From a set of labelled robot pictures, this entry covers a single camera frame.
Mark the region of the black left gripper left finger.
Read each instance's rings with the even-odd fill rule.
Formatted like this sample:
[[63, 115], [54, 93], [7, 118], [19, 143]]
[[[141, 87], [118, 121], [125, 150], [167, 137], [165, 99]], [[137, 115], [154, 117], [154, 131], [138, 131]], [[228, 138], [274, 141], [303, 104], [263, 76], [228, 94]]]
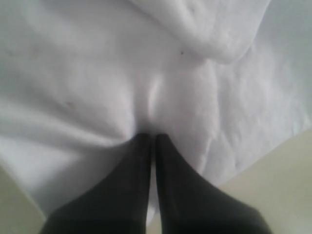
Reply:
[[47, 234], [144, 234], [151, 177], [151, 137], [136, 135], [105, 179], [54, 211]]

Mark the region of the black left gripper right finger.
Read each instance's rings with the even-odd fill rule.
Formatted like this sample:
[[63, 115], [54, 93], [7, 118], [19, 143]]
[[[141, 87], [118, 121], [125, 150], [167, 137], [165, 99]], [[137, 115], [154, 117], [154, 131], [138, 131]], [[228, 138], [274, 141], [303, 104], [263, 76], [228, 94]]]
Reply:
[[200, 176], [168, 135], [156, 136], [156, 181], [164, 234], [270, 234], [255, 208]]

